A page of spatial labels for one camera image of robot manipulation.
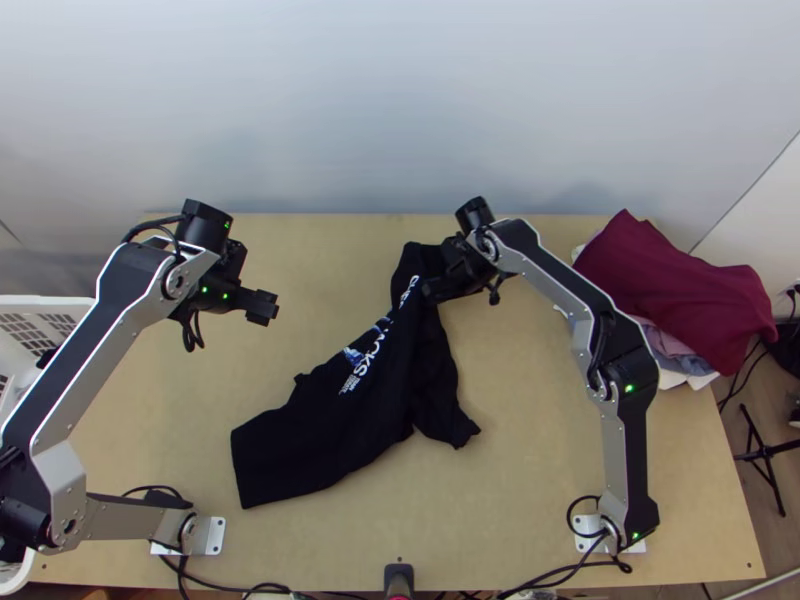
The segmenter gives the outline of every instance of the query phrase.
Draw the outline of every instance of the red cloth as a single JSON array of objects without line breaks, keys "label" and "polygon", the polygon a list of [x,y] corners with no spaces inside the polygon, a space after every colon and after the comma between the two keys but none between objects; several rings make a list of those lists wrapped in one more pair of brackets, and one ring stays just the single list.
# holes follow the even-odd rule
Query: red cloth
[{"label": "red cloth", "polygon": [[753,335],[778,339],[769,297],[751,267],[715,267],[689,256],[627,210],[586,245],[575,269],[617,308],[647,317],[723,375],[741,368]]}]

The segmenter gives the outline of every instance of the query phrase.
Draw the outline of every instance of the tabletop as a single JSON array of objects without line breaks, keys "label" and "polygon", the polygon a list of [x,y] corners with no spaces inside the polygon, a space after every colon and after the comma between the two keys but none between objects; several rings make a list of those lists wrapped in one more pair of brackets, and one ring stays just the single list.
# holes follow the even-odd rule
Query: tabletop
[{"label": "tabletop", "polygon": [[[330,489],[242,510],[233,428],[288,399],[293,378],[327,361],[389,308],[407,241],[438,244],[454,218],[429,215],[234,215],[249,249],[242,280],[279,295],[269,327],[203,314],[206,349],[180,327],[145,330],[72,440],[93,492],[169,484],[227,518],[222,553],[189,570],[249,586],[376,590],[385,564],[414,565],[418,589],[505,589],[578,558],[567,505],[604,485],[600,419],[586,399],[564,319],[521,278],[440,307],[459,397],[481,427],[460,450],[415,433]],[[601,229],[597,216],[527,216],[562,259]],[[571,587],[764,576],[753,527],[710,390],[659,392],[648,412],[650,495],[661,525],[633,573],[581,571]],[[32,578],[174,587],[145,541],[84,542],[38,556]]]}]

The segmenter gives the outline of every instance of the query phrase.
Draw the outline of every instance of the black cable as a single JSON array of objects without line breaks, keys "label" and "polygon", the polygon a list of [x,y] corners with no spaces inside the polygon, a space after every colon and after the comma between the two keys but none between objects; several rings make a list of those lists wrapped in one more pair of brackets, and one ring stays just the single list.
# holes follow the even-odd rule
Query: black cable
[{"label": "black cable", "polygon": [[[143,491],[149,491],[149,490],[163,490],[163,491],[169,492],[170,494],[172,494],[176,498],[178,498],[180,500],[183,500],[183,496],[180,495],[178,490],[176,490],[172,486],[160,485],[160,484],[158,484],[158,485],[140,485],[139,487],[135,487],[135,488],[132,488],[132,489],[128,490],[127,492],[122,494],[122,496],[126,497],[126,496],[129,496],[130,494],[134,494],[136,492],[143,492]],[[178,548],[180,549],[181,553],[183,553],[183,551],[184,551],[183,550],[183,529],[184,529],[184,526],[185,526],[186,522],[189,519],[192,519],[192,518],[194,518],[196,516],[197,516],[196,513],[190,513],[189,515],[187,515],[186,519],[181,524],[181,527],[178,530]],[[242,600],[246,600],[254,592],[262,592],[264,594],[291,594],[292,593],[291,588],[289,588],[288,586],[285,586],[285,585],[280,584],[280,583],[273,583],[271,581],[264,581],[262,583],[254,585],[253,587],[250,587],[250,588],[240,588],[240,587],[234,587],[234,586],[219,585],[219,584],[216,584],[216,583],[211,583],[210,581],[205,581],[203,579],[200,579],[196,575],[192,575],[191,573],[187,573],[186,572],[186,566],[189,563],[189,555],[188,554],[181,554],[181,557],[178,559],[178,564],[177,565],[173,564],[170,560],[168,560],[166,556],[159,556],[158,558],[160,558],[161,562],[163,562],[165,565],[167,565],[167,567],[169,567],[169,569],[178,576],[178,592],[180,592],[181,598],[183,600],[191,600],[189,598],[189,595],[188,595],[187,591],[186,591],[186,587],[184,586],[184,583],[183,583],[184,579],[186,579],[188,581],[192,581],[192,582],[196,583],[197,585],[201,585],[201,586],[206,587],[206,588],[211,589],[211,590],[217,590],[217,591],[220,591],[220,592],[235,592],[237,594],[244,594],[244,596],[242,596]],[[316,600],[316,598],[314,598],[313,596],[310,596],[309,594],[303,594],[303,595],[305,597],[309,598],[310,600]],[[355,594],[337,593],[336,595],[350,596],[350,597],[354,598],[355,600],[366,600],[366,598],[362,598],[361,596],[356,596]]]},{"label": "black cable", "polygon": [[365,596],[358,594],[351,594],[350,592],[322,592],[323,594],[330,594],[331,596],[340,596],[341,598],[353,598],[354,600],[367,600]]},{"label": "black cable", "polygon": [[606,332],[607,321],[608,324],[611,325],[611,329],[613,329],[614,321],[608,315],[601,314],[597,318],[597,343],[594,347],[594,352],[592,352],[592,358],[589,361],[589,367],[586,369],[586,377],[589,380],[589,386],[595,392],[599,389],[599,387],[595,388],[595,385],[602,380],[600,374],[598,373],[598,365],[600,364],[600,360],[603,358],[603,351],[606,347],[606,338],[610,333],[610,331]]},{"label": "black cable", "polygon": [[[192,328],[192,318],[194,318],[194,329]],[[181,320],[183,326],[183,347],[187,352],[194,352],[195,346],[205,348],[203,334],[200,332],[200,311],[193,309],[185,319]]]},{"label": "black cable", "polygon": [[122,243],[125,244],[130,242],[134,237],[142,233],[143,231],[147,231],[148,229],[158,229],[162,233],[165,233],[167,237],[172,242],[172,246],[175,252],[175,265],[177,265],[181,260],[181,247],[178,244],[178,238],[175,237],[175,234],[164,227],[164,225],[169,225],[171,223],[178,223],[183,221],[183,215],[174,215],[172,217],[164,217],[163,219],[153,219],[152,221],[144,221],[143,223],[139,223],[131,227],[128,233],[125,234],[125,237],[122,238]]},{"label": "black cable", "polygon": [[[517,593],[522,592],[524,590],[539,590],[539,589],[551,588],[551,587],[559,586],[559,585],[569,581],[572,577],[575,576],[575,574],[578,571],[580,571],[583,568],[587,568],[587,567],[616,566],[620,571],[622,571],[625,574],[632,573],[633,572],[633,567],[631,567],[628,563],[622,562],[621,560],[619,560],[619,558],[617,556],[613,556],[613,555],[611,557],[611,560],[602,560],[602,561],[592,562],[592,563],[587,563],[586,562],[588,560],[589,556],[591,555],[591,553],[594,552],[594,550],[609,535],[610,534],[608,533],[608,531],[604,531],[603,534],[601,536],[599,536],[591,546],[589,546],[589,549],[584,553],[584,555],[581,557],[581,559],[577,563],[575,563],[574,565],[566,565],[564,567],[560,567],[558,569],[553,569],[552,571],[548,571],[547,573],[543,573],[542,575],[539,575],[538,577],[534,577],[530,581],[526,581],[525,583],[523,583],[520,586],[517,586],[517,587],[512,588],[510,590],[506,590],[504,592],[500,592],[497,595],[497,598],[499,600],[505,600],[505,598],[513,596],[514,594],[517,594]],[[564,577],[562,577],[561,579],[557,579],[555,581],[545,581],[545,580],[553,577],[554,575],[558,575],[559,573],[564,573],[564,572],[567,572],[567,574]]]},{"label": "black cable", "polygon": [[594,533],[580,533],[572,525],[572,511],[575,510],[575,507],[584,500],[594,500],[595,504],[597,505],[600,504],[600,496],[595,496],[594,494],[587,494],[586,496],[581,496],[573,500],[572,503],[567,508],[567,527],[569,527],[569,530],[577,536],[587,539],[596,538],[598,535],[602,534],[605,531],[605,529],[598,529]]},{"label": "black cable", "polygon": [[9,446],[3,454],[0,454],[0,469],[5,469],[20,456],[22,456],[22,450],[16,446]]},{"label": "black cable", "polygon": [[[575,500],[573,500],[572,503],[567,508],[567,526],[569,527],[570,531],[572,531],[576,535],[579,535],[581,537],[590,537],[590,536],[588,536],[586,534],[578,533],[575,530],[574,526],[572,525],[572,511],[575,509],[575,507],[578,505],[579,502],[582,502],[584,500],[594,500],[594,501],[599,503],[600,497],[590,494],[590,495],[586,495],[586,496],[580,496],[579,498],[576,498]],[[589,549],[584,553],[584,555],[581,557],[581,559],[577,563],[575,563],[574,565],[567,565],[567,566],[564,566],[564,567],[560,567],[558,569],[553,569],[552,571],[548,571],[547,573],[543,573],[542,575],[539,575],[538,577],[534,577],[533,579],[531,579],[529,581],[526,581],[522,585],[519,585],[519,586],[517,586],[517,587],[515,587],[513,589],[506,590],[504,592],[500,592],[497,595],[498,600],[505,600],[505,598],[508,598],[509,596],[513,596],[514,594],[517,594],[517,593],[519,593],[521,591],[524,591],[524,590],[538,590],[538,589],[552,588],[552,587],[559,586],[562,583],[565,583],[566,581],[571,579],[578,571],[580,571],[581,569],[586,568],[586,567],[615,566],[625,574],[632,573],[633,572],[633,567],[631,567],[626,562],[622,562],[619,559],[617,554],[612,554],[611,555],[611,560],[601,560],[601,561],[591,562],[591,563],[586,562],[589,559],[589,556],[591,555],[591,553],[595,550],[595,548],[597,548],[600,545],[600,543],[610,535],[611,534],[609,533],[609,531],[607,529],[602,529],[602,530],[596,532],[591,537],[597,537],[597,539],[592,543],[591,546],[589,546]],[[561,579],[557,579],[555,581],[546,581],[547,579],[550,579],[550,578],[554,577],[555,575],[558,575],[558,574],[564,573],[564,572],[567,572],[567,574],[564,577],[562,577]]]},{"label": "black cable", "polygon": [[165,492],[169,492],[170,494],[172,494],[173,496],[175,496],[179,500],[183,500],[183,496],[181,496],[178,493],[178,490],[176,490],[174,487],[169,486],[169,485],[140,485],[139,487],[135,487],[135,488],[132,488],[132,489],[128,490],[127,492],[122,494],[122,497],[126,498],[127,496],[130,496],[131,494],[135,494],[136,492],[149,492],[150,490],[162,490],[162,491],[165,491]]},{"label": "black cable", "polygon": [[[188,556],[184,555],[184,557],[187,558],[187,560],[184,561],[184,562],[188,563],[189,562],[188,561]],[[183,579],[186,579],[187,581],[191,581],[193,583],[196,583],[197,585],[201,585],[203,587],[206,587],[206,588],[208,588],[210,590],[217,590],[219,592],[235,592],[237,594],[247,594],[247,596],[243,597],[243,600],[244,600],[244,598],[247,598],[250,594],[253,594],[255,592],[261,592],[261,593],[264,593],[264,594],[291,594],[292,593],[292,590],[290,588],[288,588],[287,586],[285,586],[283,584],[280,584],[280,583],[273,583],[271,581],[265,581],[263,583],[259,583],[257,585],[254,585],[251,588],[240,588],[240,587],[234,587],[234,586],[228,586],[228,585],[219,585],[219,584],[216,584],[216,583],[211,583],[210,581],[205,581],[203,579],[200,579],[196,575],[192,575],[191,573],[188,573],[186,571],[186,565],[185,564],[181,568],[179,565],[175,565],[174,563],[172,563],[169,559],[167,559],[166,556],[159,556],[159,558],[161,559],[161,562],[163,562],[165,565],[167,565],[167,567],[169,567],[169,569],[173,573],[175,573],[176,575],[180,575],[180,577],[182,577]],[[308,594],[303,594],[303,595],[308,597],[308,598],[311,598],[312,600],[315,600],[313,596],[309,596]]]},{"label": "black cable", "polygon": [[[795,312],[797,311],[797,299],[796,299],[797,292],[795,292],[794,289],[787,290],[786,291],[786,295],[789,296],[789,299],[792,301],[792,311],[789,313],[789,318],[787,320],[787,322],[791,322],[791,320],[794,318]],[[800,323],[798,323],[797,327],[795,328],[795,331],[792,334],[792,337],[797,335],[798,331],[800,331]],[[756,349],[759,347],[760,344],[761,344],[761,340],[758,340],[756,342],[755,346],[752,347],[750,352],[747,353],[747,356],[744,357],[744,363],[742,364],[742,368],[744,368],[744,364],[746,364],[747,361],[750,359],[750,357],[753,356],[753,353],[756,351]],[[720,413],[722,413],[722,411],[725,410],[725,407],[728,405],[728,402],[734,396],[737,396],[742,392],[742,390],[744,389],[744,386],[747,385],[747,382],[750,379],[750,375],[753,374],[753,369],[756,368],[756,365],[759,363],[759,361],[762,358],[764,358],[768,353],[769,353],[768,350],[764,350],[764,352],[761,353],[758,356],[758,358],[756,358],[756,360],[753,362],[753,364],[750,365],[750,369],[747,371],[747,375],[745,375],[744,381],[742,381],[742,384],[739,386],[738,389],[736,389],[736,383],[739,380],[739,375],[741,374],[742,369],[739,369],[738,371],[736,371],[736,374],[733,376],[733,381],[731,381],[731,385],[728,388],[728,393],[725,395],[725,397],[722,400],[717,402],[717,407],[719,408],[719,412]]]}]

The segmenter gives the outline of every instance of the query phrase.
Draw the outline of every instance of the robotic arm link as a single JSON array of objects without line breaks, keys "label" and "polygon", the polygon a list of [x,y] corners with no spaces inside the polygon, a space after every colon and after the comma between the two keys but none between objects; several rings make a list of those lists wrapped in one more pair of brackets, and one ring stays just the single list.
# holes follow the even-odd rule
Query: robotic arm link
[{"label": "robotic arm link", "polygon": [[[222,211],[187,200],[179,216],[131,230],[108,259],[95,303],[0,430],[0,535],[6,543],[57,554],[89,539],[147,539],[182,554],[219,553],[224,520],[200,515],[183,498],[158,489],[142,499],[88,492],[68,438],[145,327],[176,320],[191,350],[195,341],[203,346],[189,322],[194,316],[196,329],[200,311],[244,310],[264,326],[275,318],[275,294],[241,285],[247,249],[228,238],[232,222]],[[177,223],[174,234],[164,228],[168,223]],[[147,229],[168,236],[131,241]]]},{"label": "robotic arm link", "polygon": [[423,293],[439,303],[488,288],[490,303],[497,304],[500,284],[520,275],[564,311],[586,394],[600,410],[606,474],[598,503],[601,523],[617,551],[632,545],[659,524],[658,506],[647,492],[646,422],[658,367],[641,327],[545,250],[527,221],[495,220],[481,197],[462,206],[456,218],[462,232],[442,244],[447,272],[428,280]]}]

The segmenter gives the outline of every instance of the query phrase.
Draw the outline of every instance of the white basket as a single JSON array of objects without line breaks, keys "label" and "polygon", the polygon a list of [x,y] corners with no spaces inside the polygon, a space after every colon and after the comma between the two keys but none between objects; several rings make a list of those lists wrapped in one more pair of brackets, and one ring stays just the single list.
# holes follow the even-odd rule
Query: white basket
[{"label": "white basket", "polygon": [[[0,423],[42,372],[39,358],[64,343],[92,304],[92,298],[0,296]],[[21,563],[0,561],[0,595],[25,585],[34,556],[27,548]]]}]

